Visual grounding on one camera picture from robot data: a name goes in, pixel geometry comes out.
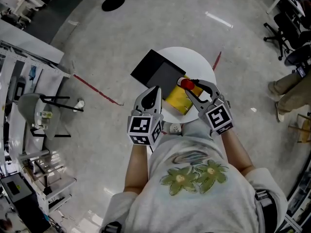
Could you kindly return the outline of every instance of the white desk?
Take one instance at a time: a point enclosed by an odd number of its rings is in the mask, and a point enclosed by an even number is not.
[[[292,0],[287,0],[287,1],[290,2],[290,4],[299,12],[300,15],[305,16],[305,13],[301,7],[301,4],[297,0],[295,0],[297,5],[294,4],[294,2]],[[270,6],[270,8],[266,11],[267,14],[269,14],[273,10],[273,8],[277,5],[278,2],[280,2],[280,0],[275,0],[273,2],[273,4]]]
[[[64,56],[61,50],[52,47],[3,20],[0,20],[0,40],[57,64],[60,63]]]
[[[183,69],[189,78],[202,79],[216,84],[213,68],[199,53],[182,47],[165,48],[158,51],[158,53],[167,58],[169,61],[173,62],[179,68]],[[147,87],[141,84],[141,89],[139,92],[142,93],[146,89]],[[200,96],[200,99],[207,100],[210,99],[210,96],[208,93],[203,92]],[[166,122],[186,123],[196,120],[198,118],[198,111],[194,106],[192,106],[187,114],[182,115],[175,108],[163,100],[162,115],[164,116],[164,121]]]

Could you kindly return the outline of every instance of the black chair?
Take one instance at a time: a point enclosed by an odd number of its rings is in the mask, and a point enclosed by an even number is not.
[[[311,58],[310,44],[304,45],[291,52],[284,61],[285,66],[308,67],[308,60]]]
[[[30,132],[33,136],[37,137],[47,137],[49,140],[53,140],[54,137],[71,137],[70,134],[56,134],[57,126],[60,122],[60,110],[59,107],[63,107],[66,109],[76,110],[83,112],[83,109],[77,109],[74,107],[70,107],[64,104],[59,104],[54,101],[54,99],[70,99],[70,97],[50,97],[45,96],[43,94],[39,93],[27,93],[22,95],[17,103],[17,108],[20,114],[24,117],[27,124],[30,127]],[[32,125],[35,124],[35,109],[38,101],[41,100],[43,103],[45,103],[44,110],[51,111],[53,116],[50,118],[50,122],[48,124],[48,128],[43,130],[44,134],[41,133],[35,133],[38,129],[33,127]]]
[[[294,22],[287,16],[286,13],[280,13],[274,17],[274,21],[278,25],[278,32],[276,32],[268,23],[264,23],[265,27],[268,27],[272,33],[275,35],[273,37],[264,37],[264,41],[267,40],[277,40],[280,47],[279,60],[283,58],[283,46],[286,48],[286,52],[289,53],[285,41],[287,40],[293,49],[297,49],[303,46],[306,42],[311,41],[311,32],[303,31],[297,28]]]

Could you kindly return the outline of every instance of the red cap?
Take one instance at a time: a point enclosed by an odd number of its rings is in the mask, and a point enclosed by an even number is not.
[[[193,90],[195,87],[195,84],[189,79],[183,79],[180,82],[180,87],[183,89]]]

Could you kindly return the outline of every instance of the gray chair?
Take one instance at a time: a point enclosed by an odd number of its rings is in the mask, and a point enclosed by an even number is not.
[[[39,137],[46,136],[49,140],[53,140],[54,137],[71,137],[70,134],[56,134],[57,126],[59,124],[61,116],[59,107],[77,111],[83,111],[83,109],[76,109],[53,101],[54,99],[69,99],[69,98],[70,97],[48,97],[39,93],[27,93],[19,98],[17,102],[17,108],[20,114],[25,118],[27,124],[30,126],[30,132],[32,133],[33,136]],[[44,134],[35,133],[35,131],[37,131],[38,129],[32,127],[32,124],[35,124],[35,107],[39,100],[41,100],[43,103],[46,104],[44,107],[44,111],[51,111],[53,114],[52,118],[50,118],[48,128],[46,130],[43,130]]]

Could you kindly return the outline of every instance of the black tablet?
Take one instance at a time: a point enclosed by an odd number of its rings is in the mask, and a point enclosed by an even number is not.
[[[150,50],[131,73],[132,77],[148,88],[160,86],[164,100],[175,88],[177,80],[185,74],[184,70],[154,50]]]

